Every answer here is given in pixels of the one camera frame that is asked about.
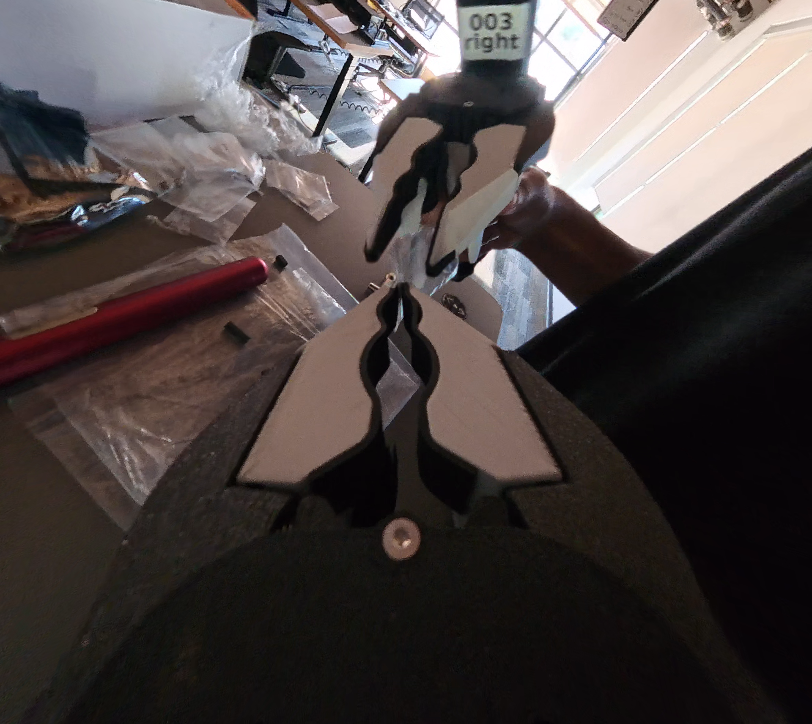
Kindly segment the person's right forearm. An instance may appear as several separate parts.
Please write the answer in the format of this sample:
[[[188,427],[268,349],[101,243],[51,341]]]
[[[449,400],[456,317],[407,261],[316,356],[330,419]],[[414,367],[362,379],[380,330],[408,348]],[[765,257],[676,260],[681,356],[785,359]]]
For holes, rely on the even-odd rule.
[[[626,242],[555,186],[536,235],[533,263],[575,307],[634,271],[653,255]]]

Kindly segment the narrow clear sleeve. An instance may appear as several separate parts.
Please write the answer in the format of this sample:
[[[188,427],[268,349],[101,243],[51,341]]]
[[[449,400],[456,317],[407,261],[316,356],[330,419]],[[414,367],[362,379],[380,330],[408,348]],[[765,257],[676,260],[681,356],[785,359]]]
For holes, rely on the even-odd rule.
[[[16,308],[1,315],[2,337],[25,337],[91,315],[101,301],[102,296],[82,291]]]

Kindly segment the wooden top table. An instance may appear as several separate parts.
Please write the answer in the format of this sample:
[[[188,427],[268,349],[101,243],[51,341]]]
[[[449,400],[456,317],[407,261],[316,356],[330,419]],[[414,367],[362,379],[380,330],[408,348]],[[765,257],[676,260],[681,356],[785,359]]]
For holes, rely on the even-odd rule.
[[[260,46],[251,48],[246,69],[249,75],[269,82],[278,91],[274,76],[284,73],[283,59],[292,50],[330,56],[336,47],[344,53],[326,103],[313,128],[320,137],[327,130],[334,109],[340,104],[361,60],[380,60],[381,74],[392,59],[411,64],[407,76],[419,75],[425,58],[432,54],[431,38],[418,23],[398,8],[386,8],[374,0],[285,0],[282,11],[258,0],[258,12],[273,21],[264,21],[270,30],[260,34]]]

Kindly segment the pile of clear parts bags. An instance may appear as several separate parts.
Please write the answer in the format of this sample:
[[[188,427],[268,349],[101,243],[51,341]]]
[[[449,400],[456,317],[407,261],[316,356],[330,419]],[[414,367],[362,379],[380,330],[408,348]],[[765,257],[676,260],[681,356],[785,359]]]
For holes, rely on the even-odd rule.
[[[338,210],[323,174],[293,165],[321,149],[299,108],[238,80],[245,40],[208,57],[192,76],[192,113],[91,133],[94,148],[137,172],[173,207],[180,233],[224,243],[227,216],[245,213],[262,187],[321,222]]]

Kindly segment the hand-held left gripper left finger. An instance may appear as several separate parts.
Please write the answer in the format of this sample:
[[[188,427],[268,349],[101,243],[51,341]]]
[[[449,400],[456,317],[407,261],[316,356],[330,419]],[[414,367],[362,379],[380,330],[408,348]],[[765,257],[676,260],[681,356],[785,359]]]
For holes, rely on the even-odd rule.
[[[237,481],[288,491],[380,487],[395,461],[383,435],[378,386],[391,366],[400,307],[383,286],[308,342],[274,399]]]

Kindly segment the silver foil bag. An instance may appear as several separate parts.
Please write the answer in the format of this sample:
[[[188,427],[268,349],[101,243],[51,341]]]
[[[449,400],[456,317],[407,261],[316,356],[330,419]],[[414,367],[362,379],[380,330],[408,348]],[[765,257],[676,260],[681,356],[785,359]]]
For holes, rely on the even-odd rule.
[[[96,150],[76,110],[1,85],[1,251],[70,242],[156,201],[137,171]]]

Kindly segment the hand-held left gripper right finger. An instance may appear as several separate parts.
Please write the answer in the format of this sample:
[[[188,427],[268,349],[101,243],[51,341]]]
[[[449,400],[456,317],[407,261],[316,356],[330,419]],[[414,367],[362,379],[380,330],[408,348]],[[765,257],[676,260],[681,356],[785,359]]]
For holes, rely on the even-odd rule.
[[[424,386],[417,462],[425,486],[560,483],[563,472],[498,348],[409,285],[402,309],[411,366]]]

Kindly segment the large clear zip bag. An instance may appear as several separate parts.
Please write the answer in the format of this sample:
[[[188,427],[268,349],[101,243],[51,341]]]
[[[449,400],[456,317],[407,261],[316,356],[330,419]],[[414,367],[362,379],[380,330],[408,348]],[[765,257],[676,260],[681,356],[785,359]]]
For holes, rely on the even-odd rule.
[[[273,270],[277,255],[288,261]],[[127,530],[178,455],[261,374],[293,362],[352,307],[337,279],[286,225],[268,234],[174,252],[143,269],[79,288],[109,299],[258,256],[269,280],[250,293],[13,386],[13,414],[96,505]],[[251,336],[224,337],[232,321]]]

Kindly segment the small clear plastic bag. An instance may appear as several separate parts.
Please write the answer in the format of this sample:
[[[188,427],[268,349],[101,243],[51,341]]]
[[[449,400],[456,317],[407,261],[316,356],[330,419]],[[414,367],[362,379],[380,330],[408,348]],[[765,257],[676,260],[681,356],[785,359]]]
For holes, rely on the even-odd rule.
[[[458,260],[452,259],[440,274],[429,276],[426,273],[433,235],[434,228],[428,225],[413,233],[398,232],[387,249],[387,264],[396,282],[407,283],[413,290],[430,297],[452,281],[459,266]]]

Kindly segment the orange cardboard box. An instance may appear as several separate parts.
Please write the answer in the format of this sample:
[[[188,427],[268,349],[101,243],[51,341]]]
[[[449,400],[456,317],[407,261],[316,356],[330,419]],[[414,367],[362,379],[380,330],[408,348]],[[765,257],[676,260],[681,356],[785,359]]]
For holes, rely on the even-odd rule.
[[[1,81],[91,126],[194,114],[238,80],[254,24],[224,0],[1,0]]]

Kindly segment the person's right hand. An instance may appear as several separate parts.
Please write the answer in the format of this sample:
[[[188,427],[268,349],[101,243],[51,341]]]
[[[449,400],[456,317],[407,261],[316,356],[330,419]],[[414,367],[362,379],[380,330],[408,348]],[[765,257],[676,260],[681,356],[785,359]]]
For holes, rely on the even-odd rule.
[[[496,251],[525,255],[551,215],[554,191],[544,170],[533,166],[524,171],[511,201],[485,228],[477,260]]]

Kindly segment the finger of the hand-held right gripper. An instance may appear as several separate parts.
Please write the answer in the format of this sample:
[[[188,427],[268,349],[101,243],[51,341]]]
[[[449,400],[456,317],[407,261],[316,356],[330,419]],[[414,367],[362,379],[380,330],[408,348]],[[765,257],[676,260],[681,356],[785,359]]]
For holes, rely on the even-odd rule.
[[[382,197],[379,216],[365,242],[365,259],[381,259],[393,239],[415,233],[427,196],[426,149],[437,148],[440,124],[428,118],[406,118],[373,161],[372,189]]]
[[[425,272],[437,277],[452,261],[467,255],[476,263],[486,227],[513,199],[519,186],[514,165],[526,126],[500,124],[478,131],[472,145],[476,157],[462,171],[459,189],[437,221]]]

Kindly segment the red screwdriver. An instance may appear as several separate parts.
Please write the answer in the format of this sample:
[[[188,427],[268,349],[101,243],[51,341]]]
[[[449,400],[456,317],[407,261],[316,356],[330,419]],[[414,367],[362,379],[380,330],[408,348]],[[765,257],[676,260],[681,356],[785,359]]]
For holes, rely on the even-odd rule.
[[[265,261],[248,257],[109,300],[72,321],[2,340],[1,386],[237,298],[264,284],[269,273]]]

